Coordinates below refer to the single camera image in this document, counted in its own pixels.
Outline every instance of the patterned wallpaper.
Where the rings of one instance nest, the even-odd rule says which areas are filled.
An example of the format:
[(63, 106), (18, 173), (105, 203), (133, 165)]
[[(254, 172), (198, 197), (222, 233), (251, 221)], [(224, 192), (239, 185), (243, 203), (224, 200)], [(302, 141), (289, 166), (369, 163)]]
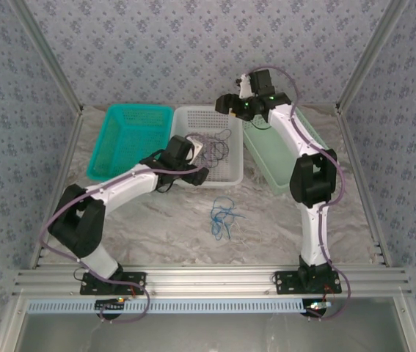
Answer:
[(0, 318), (29, 264), (73, 113), (7, 0), (0, 0)]
[(395, 265), (416, 298), (416, 0), (346, 113)]
[(303, 102), (335, 102), (389, 0), (26, 2), (79, 100), (97, 105), (213, 103), (265, 63)]

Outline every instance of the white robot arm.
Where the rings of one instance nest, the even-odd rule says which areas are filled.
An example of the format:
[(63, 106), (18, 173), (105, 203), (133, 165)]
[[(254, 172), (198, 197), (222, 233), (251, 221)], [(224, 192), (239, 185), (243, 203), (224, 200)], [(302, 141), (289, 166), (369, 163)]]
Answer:
[[(92, 195), (67, 209), (48, 231), (93, 272), (105, 279), (118, 279), (122, 269), (101, 243), (104, 218), (136, 197), (171, 186), (177, 178), (194, 186), (202, 184), (208, 169), (192, 165), (201, 149), (202, 144), (193, 138), (173, 136), (165, 150), (149, 155), (118, 177), (87, 188), (68, 186), (56, 211), (82, 194), (92, 192)], [(174, 173), (168, 175), (161, 170)]]
[[(322, 246), (329, 258), (326, 243), (328, 207), (322, 205), (331, 200), (335, 191), (337, 170), (328, 159), (311, 147), (323, 149), (296, 114), (291, 116), (291, 100), (285, 93), (275, 92), (268, 70), (242, 75), (237, 83), (240, 86), (239, 95), (226, 94), (219, 97), (216, 110), (244, 121), (252, 121), (255, 116), (261, 115), (297, 157), (290, 190), (302, 215), (302, 250), (297, 273), (285, 273), (281, 276), (285, 280), (293, 278), (289, 279), (285, 287), (282, 286), (283, 292), (280, 292), (280, 285), (277, 284), (277, 292), (286, 293), (285, 289), (289, 293), (317, 293), (323, 291), (324, 286), (341, 292), (338, 275), (332, 270), (321, 250), (318, 233), (319, 209), (322, 208)], [(326, 153), (336, 160), (333, 150), (327, 150)]]
[[(294, 151), (297, 157), (303, 155), (315, 155), (317, 152), (310, 147), (310, 144), (314, 144), (316, 147), (322, 148), (317, 141), (309, 134), (308, 130), (300, 123), (299, 118), (294, 113), (293, 118), (296, 121), (301, 132), (310, 141), (306, 144), (303, 139), (298, 135), (291, 122), (291, 105), (282, 104), (276, 106), (269, 111), (268, 123), (274, 128), (282, 137), (282, 140), (286, 143), (289, 150)], [(302, 215), (302, 259), (308, 265), (321, 265), (326, 263), (322, 251), (320, 249), (320, 243), (318, 242), (318, 209), (325, 202), (315, 203), (311, 208), (303, 203), (299, 203), (297, 207), (301, 211)], [(324, 247), (328, 253), (328, 247), (326, 245), (326, 215), (328, 208), (322, 210), (322, 216), (324, 222), (322, 224), (322, 235), (324, 239)]]

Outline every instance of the enclosure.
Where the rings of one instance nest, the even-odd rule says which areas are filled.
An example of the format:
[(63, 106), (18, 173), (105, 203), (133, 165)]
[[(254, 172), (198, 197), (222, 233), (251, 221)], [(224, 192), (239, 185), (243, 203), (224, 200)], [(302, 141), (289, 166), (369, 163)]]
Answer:
[[(207, 112), (264, 66), (343, 170), (326, 233), (351, 299), (340, 276), (327, 314), (347, 307), (333, 321), (308, 323), (299, 313), (318, 295), (281, 295), (271, 280), (297, 270), (304, 242), (288, 185), (297, 156), (261, 119)], [(66, 187), (104, 180), (89, 165), (110, 106), (125, 103), (168, 106), (167, 140), (202, 133), (228, 153), (205, 187), (175, 183), (106, 216), (102, 244), (124, 271), (147, 274), (152, 298), (143, 320), (108, 326), (94, 303), (114, 296), (81, 296), (80, 265), (37, 239)], [(232, 202), (228, 225), (213, 223), (216, 202)], [(145, 300), (127, 301), (124, 316), (142, 310), (131, 302)], [(416, 1), (0, 0), (0, 351), (110, 341), (113, 351), (129, 341), (137, 351), (416, 351)]]

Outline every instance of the white plastic basket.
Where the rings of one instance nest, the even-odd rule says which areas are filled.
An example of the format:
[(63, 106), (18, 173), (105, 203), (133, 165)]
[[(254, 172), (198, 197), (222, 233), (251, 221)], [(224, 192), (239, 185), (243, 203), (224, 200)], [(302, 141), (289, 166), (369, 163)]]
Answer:
[[(175, 110), (170, 136), (186, 136), (189, 133), (200, 133), (213, 136), (225, 129), (232, 134), (228, 138), (229, 155), (219, 161), (216, 167), (209, 170), (206, 181), (200, 186), (204, 188), (224, 188), (234, 186), (244, 177), (244, 135), (242, 122), (230, 115), (223, 115), (214, 110), (213, 106), (182, 106)], [(186, 182), (177, 180), (176, 184), (191, 187)]]

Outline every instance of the tangled blue cord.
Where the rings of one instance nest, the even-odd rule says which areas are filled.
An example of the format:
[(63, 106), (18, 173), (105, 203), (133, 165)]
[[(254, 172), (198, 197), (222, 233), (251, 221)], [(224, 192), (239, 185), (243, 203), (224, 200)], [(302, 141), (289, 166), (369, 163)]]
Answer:
[[(225, 208), (222, 205), (216, 205), (220, 199), (226, 199), (229, 201), (230, 206)], [(229, 197), (220, 196), (214, 200), (213, 208), (211, 209), (211, 233), (216, 241), (219, 241), (222, 238), (224, 233), (223, 228), (225, 228), (227, 237), (230, 239), (230, 226), (234, 223), (237, 217), (245, 218), (245, 216), (234, 214), (232, 210), (235, 208), (235, 202)]]

